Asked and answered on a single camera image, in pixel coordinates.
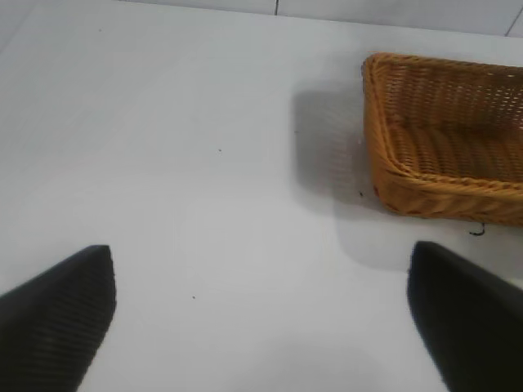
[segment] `brown wicker basket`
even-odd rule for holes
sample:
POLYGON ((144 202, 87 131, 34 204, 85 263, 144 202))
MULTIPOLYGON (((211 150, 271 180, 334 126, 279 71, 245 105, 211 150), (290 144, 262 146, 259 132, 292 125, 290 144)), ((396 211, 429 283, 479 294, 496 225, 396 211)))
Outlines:
POLYGON ((378 197, 403 215, 523 225, 523 69, 378 53, 364 63, 378 197))

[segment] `white table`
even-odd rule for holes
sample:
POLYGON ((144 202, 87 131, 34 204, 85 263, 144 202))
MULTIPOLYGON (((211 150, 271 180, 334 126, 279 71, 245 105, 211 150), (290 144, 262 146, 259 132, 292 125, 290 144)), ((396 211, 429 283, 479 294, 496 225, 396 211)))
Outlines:
POLYGON ((34 9, 0 55, 0 288, 112 247, 118 309, 82 391, 445 390, 405 297, 414 242, 523 284, 523 232, 385 212, 362 144, 372 51, 523 65, 518 38, 34 9))

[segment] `basket rim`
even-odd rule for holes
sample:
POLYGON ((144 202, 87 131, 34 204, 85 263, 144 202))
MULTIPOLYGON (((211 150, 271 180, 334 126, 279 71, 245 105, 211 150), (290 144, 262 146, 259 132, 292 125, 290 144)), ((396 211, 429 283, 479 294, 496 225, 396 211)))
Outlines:
POLYGON ((378 98, 376 82, 373 76, 374 68, 379 62, 383 61, 444 66, 446 68, 467 69, 468 71, 473 70, 474 68, 478 68, 478 70, 481 70, 482 72, 485 72, 486 69, 492 69, 493 71, 510 71, 511 73, 516 73, 521 76, 523 76, 523 68, 505 65, 488 65, 460 60, 446 60, 435 57, 402 55, 389 52, 374 53, 367 57, 364 62, 365 90, 367 93, 372 94, 372 100, 370 100, 370 102, 378 112, 380 123, 380 131, 374 130, 373 134, 374 137, 381 140, 382 145, 384 146, 384 149, 375 149, 374 152, 379 154, 379 156, 387 162, 389 169, 392 169, 389 170, 391 174, 395 174, 396 177, 401 178, 402 182, 423 187, 425 190, 440 192, 440 185, 445 184, 447 190, 454 194, 478 195, 478 193, 481 193, 485 195, 487 193, 495 192, 497 198, 503 197, 520 201, 521 195, 523 194, 523 182, 506 182, 500 180, 477 179, 473 177, 452 177, 441 174, 422 173, 407 167, 396 158, 395 151, 391 147, 392 143, 388 137, 390 132, 387 122, 385 121, 384 106, 382 101, 378 98))

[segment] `dark speck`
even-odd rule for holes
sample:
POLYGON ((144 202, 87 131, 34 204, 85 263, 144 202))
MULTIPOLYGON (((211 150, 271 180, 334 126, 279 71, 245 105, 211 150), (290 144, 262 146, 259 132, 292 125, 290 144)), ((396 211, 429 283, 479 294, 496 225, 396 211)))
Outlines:
POLYGON ((473 235, 474 237, 480 237, 482 236, 483 234, 485 234, 485 223, 482 223, 481 224, 481 231, 480 232, 474 232, 474 231, 469 231, 468 232, 470 235, 473 235))

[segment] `wicker basket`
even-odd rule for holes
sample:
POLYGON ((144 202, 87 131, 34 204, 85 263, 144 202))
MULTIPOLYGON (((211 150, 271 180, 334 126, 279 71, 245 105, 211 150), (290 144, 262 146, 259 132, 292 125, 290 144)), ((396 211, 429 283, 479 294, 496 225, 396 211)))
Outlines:
POLYGON ((379 53, 365 134, 394 212, 523 225, 523 69, 379 53))

